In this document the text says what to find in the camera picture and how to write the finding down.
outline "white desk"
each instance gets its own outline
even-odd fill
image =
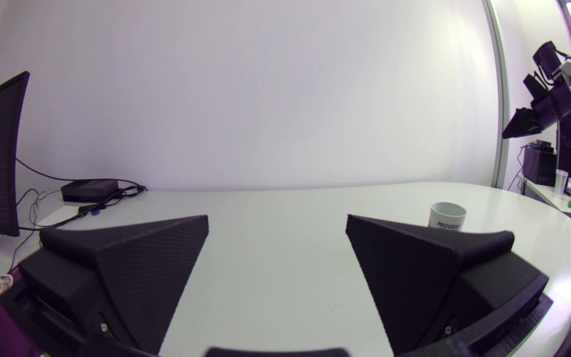
[[[505,190],[462,183],[248,192],[147,192],[74,221],[94,229],[208,214],[210,234],[160,354],[344,347],[392,351],[345,235],[347,214],[426,225],[433,201],[468,210],[463,231],[515,233],[514,251],[550,277],[554,304],[518,356],[551,356],[571,321],[571,219]]]
[[[519,181],[524,181],[522,174],[517,175]],[[571,208],[567,206],[570,201],[570,197],[566,194],[562,194],[561,197],[555,196],[555,188],[553,186],[537,185],[533,181],[525,180],[526,189],[532,190],[537,196],[539,196],[545,203],[561,212],[565,213],[571,217]]]

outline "white table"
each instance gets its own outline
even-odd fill
[[[525,181],[526,189],[532,190],[539,198],[541,198],[546,204],[560,210],[569,217],[571,217],[571,208],[567,206],[570,201],[570,197],[565,193],[560,197],[555,196],[555,188],[553,186],[537,185],[533,181],[528,179],[524,180],[522,174],[517,175],[519,181]]]
[[[426,225],[434,201],[467,208],[463,231],[515,233],[514,251],[550,278],[554,304],[516,351],[551,356],[571,322],[571,219],[539,201],[464,183],[247,192],[147,192],[74,221],[95,229],[208,214],[210,234],[160,354],[344,347],[392,351],[345,235],[347,214]]]

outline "black box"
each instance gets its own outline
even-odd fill
[[[117,180],[77,180],[61,187],[66,202],[102,202],[116,191]]]
[[[557,155],[553,150],[549,152],[547,147],[526,147],[523,176],[537,185],[554,186],[557,179]]]

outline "white mug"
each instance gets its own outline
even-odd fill
[[[464,207],[451,202],[436,202],[431,205],[429,227],[459,231],[465,218]]]

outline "plastic cup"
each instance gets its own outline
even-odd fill
[[[557,180],[555,181],[555,197],[561,197],[563,195],[565,182],[567,182],[567,172],[564,170],[557,170]]]

